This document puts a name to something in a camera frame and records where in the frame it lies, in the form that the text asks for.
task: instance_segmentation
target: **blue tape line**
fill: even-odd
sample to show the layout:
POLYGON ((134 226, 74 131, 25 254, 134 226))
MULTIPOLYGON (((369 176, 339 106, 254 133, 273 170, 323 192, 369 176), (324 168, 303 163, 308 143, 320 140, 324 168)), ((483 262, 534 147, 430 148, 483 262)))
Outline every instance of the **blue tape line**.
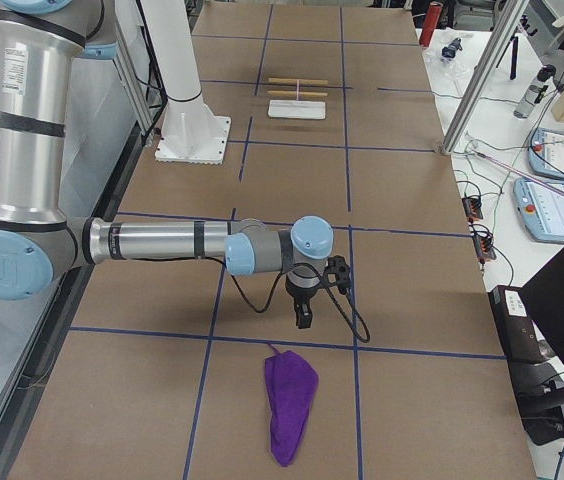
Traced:
POLYGON ((222 337, 214 336, 213 340, 218 342, 230 343, 248 343, 255 345, 284 345, 285 347, 307 347, 307 348, 326 348, 329 350, 353 350, 349 345, 338 345, 332 343, 312 343, 312 342, 294 342, 290 340, 263 340, 260 338, 241 338, 241 337, 222 337))
POLYGON ((213 332, 215 331, 215 323, 218 318, 220 297, 222 295, 222 285, 224 284, 224 273, 225 268, 222 267, 222 270, 220 271, 220 280, 218 281, 218 291, 215 297, 215 305, 213 307, 211 328, 209 329, 209 337, 206 344, 206 352, 204 354, 202 376, 200 378, 200 385, 198 387, 198 398, 195 402, 195 413, 193 414, 193 423, 191 424, 191 434, 189 435, 189 446, 186 452, 186 461, 184 462, 184 472, 182 473, 182 480, 187 480, 187 478, 189 477, 189 469, 191 468, 191 457, 193 455, 193 447, 195 445, 195 434, 197 432, 198 420, 200 418, 200 408, 202 407, 202 396, 204 393, 204 386, 206 384, 206 376, 209 370, 209 359, 211 358, 211 346, 213 344, 213 332))
POLYGON ((435 153, 432 148, 402 148, 402 147, 349 147, 351 150, 373 150, 386 152, 423 152, 435 153))
MULTIPOLYGON (((171 332, 157 332, 157 331, 144 331, 144 330, 129 330, 122 328, 104 328, 104 327, 83 327, 72 326, 69 330, 73 332, 88 332, 88 333, 111 333, 116 335, 137 335, 143 337, 165 337, 165 338, 181 338, 184 340, 214 340, 219 342, 230 343, 253 343, 253 344, 267 344, 275 343, 277 345, 285 345, 289 347, 308 347, 308 348, 327 348, 334 350, 353 350, 353 346, 338 345, 331 343, 313 343, 313 342, 295 342, 289 340, 266 340, 261 338, 243 338, 243 337, 226 337, 226 336, 213 336, 208 335, 195 335, 190 333, 171 333, 171 332)), ((358 346, 358 351, 376 352, 376 353, 392 353, 398 355, 418 355, 426 357, 451 357, 451 358, 474 358, 478 360, 506 360, 503 355, 489 355, 479 353, 460 353, 460 352, 439 352, 435 350, 410 350, 401 348, 386 348, 386 347, 367 347, 358 346)))
MULTIPOLYGON (((349 262, 351 263, 351 299, 355 305, 355 258, 353 248, 353 229, 349 225, 349 262)), ((353 326, 357 329, 357 317, 353 315, 353 326)), ((360 356, 358 354, 358 339, 353 337, 353 378, 355 392, 355 426, 357 432, 357 454, 358 454, 358 480, 364 480, 364 449, 362 444, 362 399, 360 395, 360 356)))
POLYGON ((240 165, 240 173, 238 180, 242 182, 244 176, 244 167, 246 165, 246 154, 249 150, 249 139, 251 138, 251 126, 253 125, 253 117, 249 117, 249 126, 246 129, 246 141, 244 142, 244 151, 242 152, 242 164, 240 165))
POLYGON ((402 348, 384 348, 359 346, 358 350, 363 352, 395 353, 399 355, 417 355, 421 357, 448 357, 448 358, 472 358, 477 360, 506 360, 504 355, 488 355, 482 353, 460 353, 460 352, 438 352, 435 350, 411 350, 402 348))
POLYGON ((266 32, 264 33, 264 44, 262 45, 262 56, 260 57, 260 68, 258 69, 257 85, 255 86, 255 91, 253 95, 258 94, 260 88, 260 80, 262 79, 262 67, 264 65, 264 54, 266 53, 266 43, 269 38, 269 29, 271 28, 271 18, 273 17, 273 5, 269 8, 269 18, 266 21, 266 32))
MULTIPOLYGON (((342 7, 340 7, 340 54, 342 60, 342 85, 346 85, 346 64, 344 57, 344 21, 342 20, 342 7)), ((347 119, 346 89, 342 89, 342 113, 344 118, 344 161, 346 169, 346 208, 351 212, 351 171, 349 165, 349 122, 347 119)))
POLYGON ((208 335, 195 335, 191 333, 155 332, 155 331, 147 331, 147 330, 130 330, 126 328, 71 326, 69 330, 71 330, 72 332, 113 333, 117 335, 138 335, 142 337, 183 338, 186 340, 209 339, 208 335))
MULTIPOLYGON (((202 37, 202 38, 226 38, 226 39, 241 39, 241 40, 274 40, 276 42, 307 42, 307 43, 342 43, 340 40, 317 40, 311 38, 278 38, 278 37, 250 37, 250 36, 232 36, 232 35, 212 35, 206 33, 196 33, 192 34, 192 37, 202 37)), ((420 45, 417 43, 395 43, 395 42, 365 42, 365 41, 355 41, 355 40, 346 40, 344 41, 345 44, 352 44, 352 45, 386 45, 389 47, 418 47, 420 45)))

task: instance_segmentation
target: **cardboard table surface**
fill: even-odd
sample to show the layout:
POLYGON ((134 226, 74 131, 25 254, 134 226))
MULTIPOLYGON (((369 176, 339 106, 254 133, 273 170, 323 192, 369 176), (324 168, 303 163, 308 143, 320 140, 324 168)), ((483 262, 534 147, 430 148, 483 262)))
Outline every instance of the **cardboard table surface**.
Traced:
MULTIPOLYGON (((320 215, 372 341, 323 292, 297 330, 282 288, 255 315, 215 263, 105 262, 10 478, 534 478, 410 15, 211 2, 193 39, 205 102, 232 117, 224 164, 145 151, 118 220, 320 215), (270 76, 329 80, 327 118, 268 118, 270 76), (288 468, 269 343, 320 376, 288 468)), ((273 278, 240 281, 259 304, 273 278)))

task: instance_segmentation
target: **brown cardboard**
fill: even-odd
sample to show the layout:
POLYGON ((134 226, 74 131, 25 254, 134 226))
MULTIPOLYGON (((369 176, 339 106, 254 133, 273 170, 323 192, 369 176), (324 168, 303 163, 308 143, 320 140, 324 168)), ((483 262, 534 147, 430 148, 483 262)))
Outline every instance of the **brown cardboard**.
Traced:
POLYGON ((276 5, 269 38, 340 42, 340 12, 319 6, 276 5))
POLYGON ((282 468, 269 451, 264 359, 273 352, 266 345, 214 342, 190 480, 357 478, 352 352, 291 350, 320 376, 294 463, 282 468))
POLYGON ((371 345, 502 355, 470 239, 354 232, 353 249, 371 345))
POLYGON ((194 37, 201 80, 256 82, 264 40, 194 37))
POLYGON ((271 5, 227 3, 205 2, 193 34, 264 38, 271 5))
POLYGON ((157 162, 145 150, 120 211, 230 218, 243 152, 244 145, 230 143, 221 165, 201 165, 157 162))
POLYGON ((293 223, 318 215, 346 226, 344 149, 249 145, 235 206, 239 218, 293 223))
POLYGON ((344 58, 347 86, 431 90, 419 46, 347 44, 344 58))
POLYGON ((359 355, 366 480, 536 478, 505 361, 359 355))
POLYGON ((70 332, 9 478, 180 477, 205 349, 70 332))
POLYGON ((349 145, 433 150, 444 139, 430 93, 347 92, 349 145))
POLYGON ((328 80, 342 85, 342 48, 339 43, 266 42, 262 81, 269 77, 328 80))
POLYGON ((353 225, 467 234, 449 157, 425 152, 349 152, 353 225))
POLYGON ((417 44, 411 12, 402 9, 343 8, 344 40, 417 44))

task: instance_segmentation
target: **grid line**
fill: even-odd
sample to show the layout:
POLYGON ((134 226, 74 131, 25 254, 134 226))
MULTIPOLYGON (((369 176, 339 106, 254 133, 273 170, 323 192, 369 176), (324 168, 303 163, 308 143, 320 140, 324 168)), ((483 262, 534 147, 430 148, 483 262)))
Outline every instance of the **grid line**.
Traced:
MULTIPOLYGON (((202 38, 224 38, 224 39, 240 39, 240 40, 271 40, 276 42, 305 42, 305 43, 341 43, 340 40, 316 40, 310 38, 278 38, 278 37, 251 37, 251 36, 241 36, 241 35, 213 35, 208 33, 195 33, 191 35, 192 37, 202 37, 202 38)), ((421 48, 417 43, 398 43, 398 42, 365 42, 359 40, 346 40, 345 44, 351 45, 386 45, 389 47, 418 47, 421 48)))
POLYGON ((249 117, 249 126, 246 129, 246 141, 244 142, 244 151, 242 152, 242 164, 240 165, 240 174, 238 180, 242 183, 244 176, 244 167, 246 166, 246 155, 249 150, 249 139, 251 138, 251 126, 253 125, 253 117, 249 117))
MULTIPOLYGON (((355 249, 353 248, 353 229, 349 225, 349 262, 351 264, 351 298, 355 305, 355 249)), ((351 317, 353 319, 353 327, 357 330, 357 316, 351 309, 351 317)), ((364 451, 362 444, 362 401, 360 398, 360 358, 358 354, 358 339, 353 337, 353 379, 355 394, 355 428, 357 434, 357 458, 358 458, 358 480, 364 480, 364 451)))
MULTIPOLYGON (((173 333, 173 332, 159 332, 159 331, 150 331, 150 330, 130 330, 130 329, 122 329, 122 328, 88 327, 88 326, 72 326, 70 330, 73 332, 83 332, 83 333, 109 333, 113 335, 136 335, 136 336, 144 336, 144 337, 179 338, 183 340, 211 339, 214 342, 248 343, 248 344, 256 344, 256 345, 272 344, 272 345, 284 345, 287 347, 322 348, 327 350, 353 351, 352 345, 299 342, 293 340, 228 337, 228 336, 216 336, 216 335, 209 337, 208 335, 196 335, 189 333, 173 333)), ((358 345, 358 352, 386 353, 393 355, 414 355, 420 357, 463 358, 463 359, 474 359, 474 360, 498 360, 498 361, 506 360, 506 357, 503 355, 493 355, 488 353, 442 352, 438 350, 415 350, 415 349, 406 349, 406 348, 367 347, 364 345, 358 345)))
POLYGON ((340 7, 340 57, 342 61, 342 116, 344 118, 344 157, 346 164, 346 208, 351 212, 351 175, 349 166, 349 124, 346 108, 346 64, 344 58, 344 21, 342 19, 342 7, 340 7))
POLYGON ((260 57, 260 67, 258 68, 258 78, 256 80, 255 91, 253 95, 258 94, 258 90, 260 89, 260 80, 262 79, 262 66, 264 65, 264 55, 266 53, 266 43, 269 37, 269 28, 271 28, 271 17, 273 17, 273 4, 269 7, 269 18, 266 22, 266 32, 264 33, 264 44, 262 45, 262 56, 260 57))

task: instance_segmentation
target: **purple towel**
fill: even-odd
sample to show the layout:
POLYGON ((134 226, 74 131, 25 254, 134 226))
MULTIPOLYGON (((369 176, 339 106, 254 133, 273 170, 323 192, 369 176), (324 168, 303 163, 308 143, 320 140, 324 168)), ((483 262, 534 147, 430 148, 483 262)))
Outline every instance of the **purple towel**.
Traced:
POLYGON ((318 374, 298 354, 287 350, 264 361, 264 380, 271 406, 271 452, 287 467, 293 461, 318 388, 318 374))

